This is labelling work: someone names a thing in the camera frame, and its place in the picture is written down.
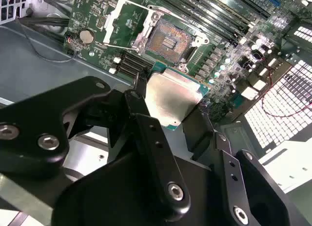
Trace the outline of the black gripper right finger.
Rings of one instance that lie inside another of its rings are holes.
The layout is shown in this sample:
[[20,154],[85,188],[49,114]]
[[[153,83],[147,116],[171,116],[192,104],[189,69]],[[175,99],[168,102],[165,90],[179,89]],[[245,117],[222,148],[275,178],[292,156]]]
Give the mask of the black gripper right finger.
[[190,197],[187,216],[194,226],[290,226],[286,194],[246,150],[232,153],[227,138],[195,107],[182,122],[193,154],[182,173]]

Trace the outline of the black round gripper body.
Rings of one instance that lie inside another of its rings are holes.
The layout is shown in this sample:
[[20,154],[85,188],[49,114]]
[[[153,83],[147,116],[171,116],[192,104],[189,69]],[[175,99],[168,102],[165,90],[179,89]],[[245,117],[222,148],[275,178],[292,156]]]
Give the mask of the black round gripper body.
[[[177,226],[226,226],[221,194],[212,171],[176,158],[191,196],[189,211]],[[166,226],[156,203],[156,190],[135,152],[74,182],[58,199],[54,226]]]

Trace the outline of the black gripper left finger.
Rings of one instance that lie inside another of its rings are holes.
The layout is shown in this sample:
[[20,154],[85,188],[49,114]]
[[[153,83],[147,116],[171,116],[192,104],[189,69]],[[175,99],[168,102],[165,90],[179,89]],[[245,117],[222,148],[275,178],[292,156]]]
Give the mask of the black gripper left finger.
[[92,76],[1,109],[1,198],[39,221],[51,222],[58,199],[74,183],[63,169],[69,142],[93,126],[108,130],[110,150],[117,152],[110,163],[138,154],[165,221],[176,222],[189,211],[187,186],[143,96],[135,90],[111,90]]

